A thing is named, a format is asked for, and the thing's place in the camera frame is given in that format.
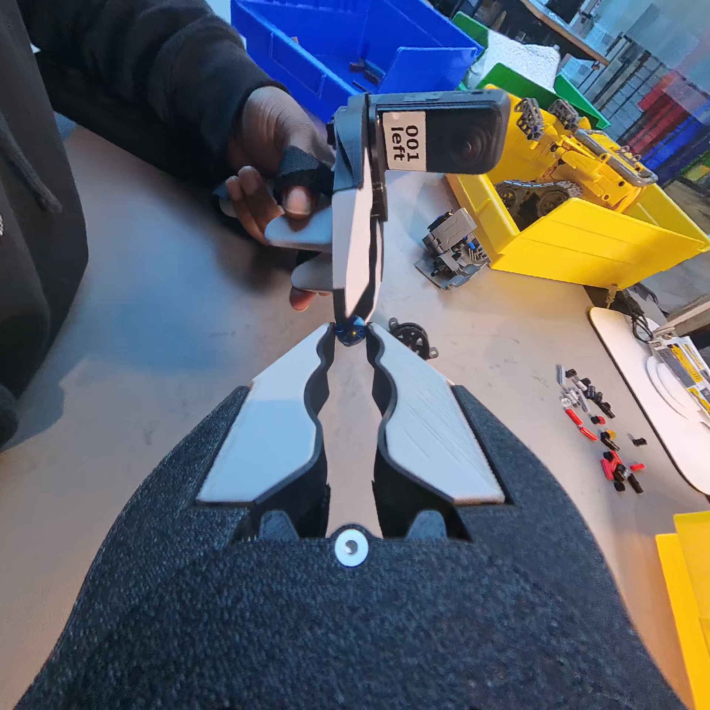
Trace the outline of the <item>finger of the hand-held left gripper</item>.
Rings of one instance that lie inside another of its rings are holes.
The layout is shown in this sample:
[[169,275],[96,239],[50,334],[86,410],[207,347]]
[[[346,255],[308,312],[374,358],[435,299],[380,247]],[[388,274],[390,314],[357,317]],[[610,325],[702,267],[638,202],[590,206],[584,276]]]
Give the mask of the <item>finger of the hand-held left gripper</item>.
[[383,276],[383,226],[372,215],[371,165],[363,165],[363,183],[332,197],[332,287],[334,319],[370,322]]

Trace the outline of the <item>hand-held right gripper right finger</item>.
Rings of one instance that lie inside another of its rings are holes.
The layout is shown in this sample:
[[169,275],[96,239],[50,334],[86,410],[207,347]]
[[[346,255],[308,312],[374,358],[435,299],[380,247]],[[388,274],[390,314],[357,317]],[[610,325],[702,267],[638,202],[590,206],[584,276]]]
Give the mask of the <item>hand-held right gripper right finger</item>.
[[387,464],[447,503],[503,503],[454,384],[379,324],[369,324],[366,345]]

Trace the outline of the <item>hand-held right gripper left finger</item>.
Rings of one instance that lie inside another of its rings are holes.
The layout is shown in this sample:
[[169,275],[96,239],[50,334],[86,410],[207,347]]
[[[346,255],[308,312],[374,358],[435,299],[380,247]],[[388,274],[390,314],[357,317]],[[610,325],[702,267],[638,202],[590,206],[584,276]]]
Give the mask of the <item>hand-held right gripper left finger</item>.
[[264,502],[311,459],[317,426],[307,413],[306,386],[322,363],[317,347],[330,330],[321,325],[252,380],[198,502]]

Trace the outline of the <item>clear blue round stud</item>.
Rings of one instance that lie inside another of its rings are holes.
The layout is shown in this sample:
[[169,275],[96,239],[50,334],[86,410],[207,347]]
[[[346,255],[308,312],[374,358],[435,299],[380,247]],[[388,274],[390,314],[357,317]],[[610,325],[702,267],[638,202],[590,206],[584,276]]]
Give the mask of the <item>clear blue round stud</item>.
[[335,322],[334,333],[343,346],[353,347],[366,339],[367,324],[362,317],[352,315],[343,322]]

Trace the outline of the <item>black toy wheel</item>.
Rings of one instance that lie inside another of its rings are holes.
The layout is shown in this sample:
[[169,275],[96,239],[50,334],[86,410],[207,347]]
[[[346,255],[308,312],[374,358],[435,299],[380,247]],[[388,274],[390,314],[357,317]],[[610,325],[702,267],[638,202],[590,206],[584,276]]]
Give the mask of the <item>black toy wheel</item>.
[[395,317],[388,320],[389,333],[421,359],[427,360],[430,338],[423,327],[413,322],[399,322]]

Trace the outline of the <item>grey desk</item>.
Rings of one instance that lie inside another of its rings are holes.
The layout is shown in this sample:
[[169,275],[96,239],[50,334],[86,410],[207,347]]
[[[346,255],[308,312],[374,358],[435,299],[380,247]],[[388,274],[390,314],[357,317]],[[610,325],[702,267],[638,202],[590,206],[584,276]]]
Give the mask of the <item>grey desk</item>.
[[[1,708],[12,709],[63,630],[111,525],[162,458],[235,387],[332,318],[291,310],[287,260],[218,223],[209,193],[87,129],[65,141],[89,263],[72,312],[1,453]],[[449,208],[445,179],[388,174],[376,321],[416,322],[434,366],[465,386],[557,477],[606,556],[648,650],[693,708],[655,537],[707,510],[677,473],[591,327],[585,290],[487,271],[451,292],[415,269],[419,234]],[[601,446],[562,411],[555,366],[589,378],[616,417],[644,494],[618,493]]]

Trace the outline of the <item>person's left hand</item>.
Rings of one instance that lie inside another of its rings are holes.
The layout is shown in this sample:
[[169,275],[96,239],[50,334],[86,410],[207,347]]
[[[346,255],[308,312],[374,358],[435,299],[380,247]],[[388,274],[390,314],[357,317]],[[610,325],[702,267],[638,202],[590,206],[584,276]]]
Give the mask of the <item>person's left hand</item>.
[[318,197],[304,186],[282,192],[278,203],[267,188],[287,148],[299,148],[333,165],[334,155],[306,111],[285,91],[261,87],[244,103],[229,138],[227,156],[234,174],[226,180],[234,214],[259,244],[268,245],[266,227],[278,217],[294,223],[310,217]]

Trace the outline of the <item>green storage bin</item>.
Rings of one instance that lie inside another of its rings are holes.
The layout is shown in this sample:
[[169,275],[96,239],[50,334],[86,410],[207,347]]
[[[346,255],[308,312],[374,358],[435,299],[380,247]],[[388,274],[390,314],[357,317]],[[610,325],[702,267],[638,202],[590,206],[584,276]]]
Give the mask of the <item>green storage bin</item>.
[[[452,21],[455,26],[474,39],[483,49],[486,48],[486,36],[490,29],[461,11],[454,15]],[[495,65],[475,88],[483,88],[489,84],[519,98],[535,98],[542,109],[548,109],[555,101],[563,99],[572,104],[581,115],[586,116],[593,128],[605,130],[611,125],[611,122],[563,74],[560,67],[553,91],[535,84],[501,63]],[[461,91],[471,90],[466,88],[464,79],[459,83],[458,89]]]

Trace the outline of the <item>white foam block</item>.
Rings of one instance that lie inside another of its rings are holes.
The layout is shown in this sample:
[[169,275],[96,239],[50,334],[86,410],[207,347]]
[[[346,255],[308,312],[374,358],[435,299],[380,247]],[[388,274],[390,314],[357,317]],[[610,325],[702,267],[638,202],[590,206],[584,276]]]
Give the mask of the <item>white foam block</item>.
[[464,78],[467,89],[477,84],[497,64],[508,67],[549,91],[554,90],[561,55],[556,46],[522,44],[496,31],[488,30],[486,48]]

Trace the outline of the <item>grey black brick model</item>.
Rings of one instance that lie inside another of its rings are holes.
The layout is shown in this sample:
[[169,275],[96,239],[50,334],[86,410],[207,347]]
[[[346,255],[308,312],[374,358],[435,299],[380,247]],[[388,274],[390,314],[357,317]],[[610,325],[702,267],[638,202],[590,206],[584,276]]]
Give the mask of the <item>grey black brick model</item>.
[[467,283],[491,259],[475,236],[476,223],[465,208],[448,211],[428,226],[425,252],[415,268],[442,290]]

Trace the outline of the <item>yellow toy tracked vehicle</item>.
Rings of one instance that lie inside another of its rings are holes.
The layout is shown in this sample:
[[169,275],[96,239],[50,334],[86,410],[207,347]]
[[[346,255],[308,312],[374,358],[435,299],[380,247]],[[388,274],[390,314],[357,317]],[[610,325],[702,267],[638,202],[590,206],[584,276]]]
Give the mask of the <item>yellow toy tracked vehicle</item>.
[[534,97],[509,98],[503,154],[488,178],[520,229],[577,198],[623,212],[657,184],[638,155],[592,129],[570,102],[543,109]]

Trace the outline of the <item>pile of small brick pieces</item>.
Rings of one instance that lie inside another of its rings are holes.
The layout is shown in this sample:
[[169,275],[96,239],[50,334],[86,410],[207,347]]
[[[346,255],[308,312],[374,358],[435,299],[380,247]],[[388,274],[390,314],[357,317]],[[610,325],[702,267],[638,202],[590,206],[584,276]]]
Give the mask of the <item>pile of small brick pieces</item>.
[[575,369],[561,364],[555,366],[555,380],[564,414],[582,436],[601,446],[599,465],[604,478],[618,493],[631,490],[638,496],[643,495],[638,474],[644,472],[646,466],[638,461],[628,464],[622,459],[617,433],[608,427],[616,415],[603,393],[589,378],[581,378]]

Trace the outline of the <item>yellow storage bin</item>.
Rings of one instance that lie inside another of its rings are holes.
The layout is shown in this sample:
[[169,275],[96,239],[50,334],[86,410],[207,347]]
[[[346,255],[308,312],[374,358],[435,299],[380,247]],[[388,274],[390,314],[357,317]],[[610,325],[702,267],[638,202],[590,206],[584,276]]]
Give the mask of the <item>yellow storage bin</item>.
[[709,708],[709,511],[674,516],[656,546],[696,709]]
[[623,212],[577,198],[520,229],[488,173],[447,179],[459,206],[474,218],[475,236],[492,269],[627,288],[709,250],[709,237],[658,182]]

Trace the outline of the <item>stack of coloured crates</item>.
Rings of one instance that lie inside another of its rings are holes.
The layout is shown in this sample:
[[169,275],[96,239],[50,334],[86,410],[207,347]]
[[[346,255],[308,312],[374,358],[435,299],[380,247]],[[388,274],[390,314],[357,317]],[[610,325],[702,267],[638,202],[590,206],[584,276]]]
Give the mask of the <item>stack of coloured crates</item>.
[[709,152],[709,94],[671,70],[638,102],[640,117],[616,142],[640,155],[662,187]]

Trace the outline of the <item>yellow printed leaflet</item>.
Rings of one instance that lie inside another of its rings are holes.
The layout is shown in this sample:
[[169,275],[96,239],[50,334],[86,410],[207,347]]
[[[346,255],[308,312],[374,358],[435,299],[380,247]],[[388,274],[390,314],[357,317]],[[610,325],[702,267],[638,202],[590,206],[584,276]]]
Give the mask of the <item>yellow printed leaflet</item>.
[[709,423],[709,365],[687,336],[654,338],[646,371],[657,393],[681,416]]

